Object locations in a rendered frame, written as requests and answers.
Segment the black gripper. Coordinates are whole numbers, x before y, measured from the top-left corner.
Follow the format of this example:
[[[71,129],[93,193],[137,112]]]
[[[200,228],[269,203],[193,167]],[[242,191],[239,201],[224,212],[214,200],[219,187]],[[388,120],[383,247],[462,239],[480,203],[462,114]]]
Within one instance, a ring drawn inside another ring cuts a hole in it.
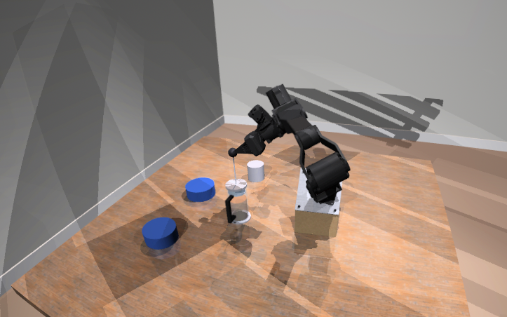
[[[286,132],[280,129],[273,119],[271,123],[266,125],[263,129],[259,130],[257,127],[255,131],[246,135],[244,138],[245,142],[239,146],[235,152],[237,154],[253,154],[259,156],[265,150],[265,140],[269,144],[277,137],[283,137],[284,134],[286,134]]]

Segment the glass french press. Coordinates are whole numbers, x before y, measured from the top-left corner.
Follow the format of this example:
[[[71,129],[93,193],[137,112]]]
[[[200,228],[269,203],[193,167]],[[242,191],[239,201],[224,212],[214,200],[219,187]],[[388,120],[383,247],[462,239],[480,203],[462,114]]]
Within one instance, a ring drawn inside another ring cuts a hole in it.
[[[237,155],[235,148],[228,150],[228,155],[234,157]],[[227,198],[225,199],[225,207],[227,209],[228,223],[243,224],[250,221],[251,215],[248,210],[247,182],[242,179],[236,179],[236,171],[234,164],[235,179],[229,180],[225,184],[227,190]]]

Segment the grey cylinder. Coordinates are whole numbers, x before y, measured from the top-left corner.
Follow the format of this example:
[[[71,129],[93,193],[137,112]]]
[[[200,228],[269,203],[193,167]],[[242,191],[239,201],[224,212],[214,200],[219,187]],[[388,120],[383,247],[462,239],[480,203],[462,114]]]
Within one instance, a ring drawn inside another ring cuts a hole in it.
[[[250,161],[248,166],[248,179],[251,182],[264,180],[264,163],[262,161]]]

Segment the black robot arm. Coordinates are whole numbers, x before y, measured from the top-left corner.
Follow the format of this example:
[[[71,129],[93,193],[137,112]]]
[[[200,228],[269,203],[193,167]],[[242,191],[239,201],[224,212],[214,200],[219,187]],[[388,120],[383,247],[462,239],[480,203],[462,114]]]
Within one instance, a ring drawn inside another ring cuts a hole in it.
[[[259,130],[274,119],[277,126],[287,134],[292,133],[300,147],[299,164],[307,178],[306,188],[313,200],[334,205],[337,192],[342,190],[340,182],[350,177],[348,162],[337,143],[322,136],[316,125],[307,121],[307,114],[297,98],[291,100],[285,86],[273,87],[266,93],[273,105],[272,117],[260,106],[256,105],[248,113],[258,124]],[[304,168],[306,149],[321,142],[335,152]],[[333,204],[331,204],[333,203]]]

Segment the blue cylinder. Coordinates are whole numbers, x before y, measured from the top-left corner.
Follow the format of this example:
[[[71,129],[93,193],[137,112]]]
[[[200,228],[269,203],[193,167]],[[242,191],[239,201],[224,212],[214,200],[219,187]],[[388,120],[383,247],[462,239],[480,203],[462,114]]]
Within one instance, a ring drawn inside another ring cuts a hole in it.
[[[165,249],[177,242],[178,230],[176,222],[169,217],[160,217],[147,222],[142,234],[148,247],[155,250]]]
[[[210,200],[216,194],[213,180],[205,177],[190,180],[185,189],[187,198],[193,202]]]

